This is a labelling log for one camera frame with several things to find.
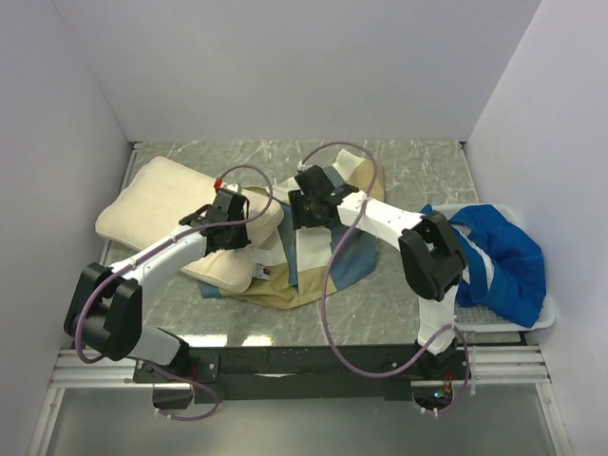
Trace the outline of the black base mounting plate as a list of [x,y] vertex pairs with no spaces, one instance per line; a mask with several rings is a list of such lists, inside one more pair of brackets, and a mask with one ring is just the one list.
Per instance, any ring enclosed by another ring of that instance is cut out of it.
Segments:
[[463,380],[466,360],[455,345],[424,353],[407,370],[383,379],[345,367],[325,346],[192,348],[188,379],[211,387],[222,401],[382,397],[411,398],[414,381]]

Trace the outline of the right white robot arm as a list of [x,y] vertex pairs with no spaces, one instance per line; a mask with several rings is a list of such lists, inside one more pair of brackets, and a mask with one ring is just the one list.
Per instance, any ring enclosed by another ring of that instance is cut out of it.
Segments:
[[437,379],[450,367],[447,350],[456,338],[455,298],[466,254],[446,217],[409,212],[348,183],[337,184],[318,165],[298,172],[288,192],[295,228],[347,228],[330,256],[331,269],[354,232],[385,241],[401,256],[408,286],[418,295],[418,371]]

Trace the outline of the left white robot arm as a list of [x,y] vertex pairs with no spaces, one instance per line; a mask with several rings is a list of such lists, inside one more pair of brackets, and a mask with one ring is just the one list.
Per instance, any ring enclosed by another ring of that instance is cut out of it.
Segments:
[[127,357],[156,364],[167,381],[193,371],[189,345],[166,330],[143,324],[143,301],[190,263],[246,247],[250,201],[219,189],[212,203],[182,218],[166,237],[109,267],[93,262],[80,274],[64,331],[83,348],[119,361]]

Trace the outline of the blue beige patchwork pillowcase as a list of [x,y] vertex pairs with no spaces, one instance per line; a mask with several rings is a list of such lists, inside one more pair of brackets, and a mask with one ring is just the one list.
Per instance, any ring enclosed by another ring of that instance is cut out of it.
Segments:
[[283,219],[260,246],[249,250],[249,261],[253,264],[249,287],[236,293],[202,281],[199,283],[202,297],[232,297],[289,310],[315,302],[322,296],[323,288],[332,295],[374,271],[378,262],[376,237],[359,230],[353,232],[332,267],[327,267],[348,228],[337,224],[296,230],[288,203],[288,192],[294,189],[292,177],[274,186]]

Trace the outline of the aluminium rail frame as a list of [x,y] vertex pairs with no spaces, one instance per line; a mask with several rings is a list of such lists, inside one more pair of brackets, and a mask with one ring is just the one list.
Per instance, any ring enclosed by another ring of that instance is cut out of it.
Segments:
[[[474,385],[549,384],[551,377],[537,346],[473,347],[468,350]],[[52,389],[146,388],[134,380],[133,360],[85,364],[73,350],[57,357],[48,386]]]

